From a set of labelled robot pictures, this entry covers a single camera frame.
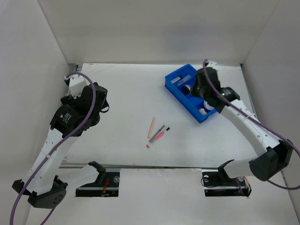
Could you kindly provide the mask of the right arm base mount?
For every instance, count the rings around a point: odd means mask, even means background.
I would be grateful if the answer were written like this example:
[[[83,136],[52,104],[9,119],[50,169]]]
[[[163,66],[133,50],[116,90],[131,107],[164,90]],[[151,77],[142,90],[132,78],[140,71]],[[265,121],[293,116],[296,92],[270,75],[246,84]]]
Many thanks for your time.
[[[224,170],[225,164],[217,169],[202,171],[201,185],[205,197],[249,197],[252,193],[251,185],[245,177],[230,178]]]

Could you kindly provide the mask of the peach makeup sponge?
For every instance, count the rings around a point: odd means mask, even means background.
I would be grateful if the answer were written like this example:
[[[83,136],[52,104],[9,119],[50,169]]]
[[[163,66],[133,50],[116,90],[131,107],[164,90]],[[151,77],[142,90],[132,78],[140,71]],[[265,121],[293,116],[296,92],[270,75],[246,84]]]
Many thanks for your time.
[[[207,114],[207,112],[205,111],[204,108],[201,108],[201,109],[199,110],[199,112],[200,112],[202,115],[206,115],[206,114]]]

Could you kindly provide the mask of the round powder jar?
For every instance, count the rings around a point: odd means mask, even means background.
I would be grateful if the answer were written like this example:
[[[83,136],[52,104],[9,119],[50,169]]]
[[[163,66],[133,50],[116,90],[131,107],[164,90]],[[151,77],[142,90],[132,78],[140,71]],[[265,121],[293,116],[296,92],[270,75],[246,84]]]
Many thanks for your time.
[[[186,96],[191,93],[191,86],[186,84],[182,87],[182,93]]]

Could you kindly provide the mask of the round cream powder puff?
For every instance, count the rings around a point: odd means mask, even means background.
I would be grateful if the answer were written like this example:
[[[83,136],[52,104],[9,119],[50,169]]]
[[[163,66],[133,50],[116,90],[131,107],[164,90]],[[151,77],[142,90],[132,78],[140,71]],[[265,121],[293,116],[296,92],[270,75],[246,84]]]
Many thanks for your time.
[[[207,101],[203,102],[203,107],[206,111],[214,111],[215,110],[215,108],[213,106],[209,105]]]

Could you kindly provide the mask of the grey eyeliner pencil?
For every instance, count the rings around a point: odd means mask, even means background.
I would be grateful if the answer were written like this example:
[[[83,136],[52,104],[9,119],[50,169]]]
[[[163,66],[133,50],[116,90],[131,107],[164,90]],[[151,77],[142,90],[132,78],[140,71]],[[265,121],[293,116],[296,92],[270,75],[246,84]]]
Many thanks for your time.
[[[163,125],[149,140],[149,142],[151,143],[155,138],[156,136],[163,130],[163,128],[165,127],[165,125]]]

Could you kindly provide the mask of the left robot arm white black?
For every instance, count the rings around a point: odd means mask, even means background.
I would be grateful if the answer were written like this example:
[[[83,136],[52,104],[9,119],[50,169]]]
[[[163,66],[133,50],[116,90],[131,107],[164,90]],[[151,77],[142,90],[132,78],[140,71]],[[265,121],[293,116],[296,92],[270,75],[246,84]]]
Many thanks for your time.
[[[85,167],[67,175],[58,175],[58,169],[68,151],[82,133],[100,121],[100,113],[109,110],[107,89],[96,82],[87,85],[85,79],[73,75],[66,82],[70,94],[61,98],[62,105],[55,112],[47,138],[30,172],[14,181],[12,188],[27,195],[34,208],[54,209],[63,200],[67,189],[87,178],[94,186],[104,183],[106,169],[92,161]]]

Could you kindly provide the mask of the clear bottle with black cap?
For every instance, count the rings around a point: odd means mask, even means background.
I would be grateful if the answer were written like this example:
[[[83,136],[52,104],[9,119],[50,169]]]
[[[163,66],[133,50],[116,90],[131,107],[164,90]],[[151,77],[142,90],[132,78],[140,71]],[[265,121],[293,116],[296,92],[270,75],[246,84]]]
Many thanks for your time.
[[[177,77],[175,77],[174,79],[172,79],[171,80],[171,83],[176,83],[176,82],[178,82],[178,81],[180,81],[181,79],[183,79],[183,76],[177,76]]]

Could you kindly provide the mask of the clear tube with blue inside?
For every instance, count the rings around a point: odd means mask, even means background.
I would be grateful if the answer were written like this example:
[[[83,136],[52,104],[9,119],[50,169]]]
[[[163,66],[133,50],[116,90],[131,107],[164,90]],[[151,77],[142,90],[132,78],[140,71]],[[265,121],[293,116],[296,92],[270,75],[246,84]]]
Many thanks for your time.
[[[176,85],[180,86],[181,84],[187,82],[188,80],[190,80],[192,78],[194,78],[192,75],[187,75],[187,76],[183,77],[181,80],[179,80]]]

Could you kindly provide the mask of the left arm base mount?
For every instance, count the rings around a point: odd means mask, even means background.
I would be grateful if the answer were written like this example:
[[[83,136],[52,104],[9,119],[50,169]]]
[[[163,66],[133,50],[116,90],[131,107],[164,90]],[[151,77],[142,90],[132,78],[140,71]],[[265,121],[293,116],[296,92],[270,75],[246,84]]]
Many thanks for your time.
[[[118,197],[120,184],[120,168],[105,168],[99,163],[88,163],[96,169],[96,178],[75,191],[76,197]]]

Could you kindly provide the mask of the pink brow brush pen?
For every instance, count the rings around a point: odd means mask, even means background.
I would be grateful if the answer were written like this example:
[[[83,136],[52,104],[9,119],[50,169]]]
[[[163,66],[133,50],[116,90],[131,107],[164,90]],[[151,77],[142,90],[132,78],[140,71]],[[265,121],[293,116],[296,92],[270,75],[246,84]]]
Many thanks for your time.
[[[154,143],[156,140],[158,140],[160,137],[162,137],[164,135],[164,133],[166,131],[168,131],[170,129],[170,127],[165,127],[159,134],[157,134],[154,139],[152,141],[150,141],[150,143]]]

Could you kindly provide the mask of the pink pencil stick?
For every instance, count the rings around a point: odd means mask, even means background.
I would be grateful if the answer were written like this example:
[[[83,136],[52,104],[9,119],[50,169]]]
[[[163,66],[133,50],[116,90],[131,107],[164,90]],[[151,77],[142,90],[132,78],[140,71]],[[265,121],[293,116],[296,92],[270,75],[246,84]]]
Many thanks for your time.
[[[148,135],[147,135],[148,139],[151,138],[151,134],[152,134],[152,131],[153,131],[153,128],[154,128],[155,121],[156,121],[156,117],[153,117],[153,119],[151,121],[151,125],[150,125],[150,128],[149,128],[149,131],[148,131]]]

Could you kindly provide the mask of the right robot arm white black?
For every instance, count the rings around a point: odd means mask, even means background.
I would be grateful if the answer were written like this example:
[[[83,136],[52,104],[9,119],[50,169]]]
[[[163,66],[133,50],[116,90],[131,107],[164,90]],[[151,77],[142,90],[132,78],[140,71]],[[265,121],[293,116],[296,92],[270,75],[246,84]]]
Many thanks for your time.
[[[255,156],[243,160],[229,160],[218,169],[217,179],[227,185],[234,178],[254,176],[268,181],[285,169],[290,162],[292,143],[266,128],[249,112],[240,96],[230,87],[221,87],[216,69],[208,60],[195,74],[192,96],[202,98],[207,104],[228,119],[253,147]]]

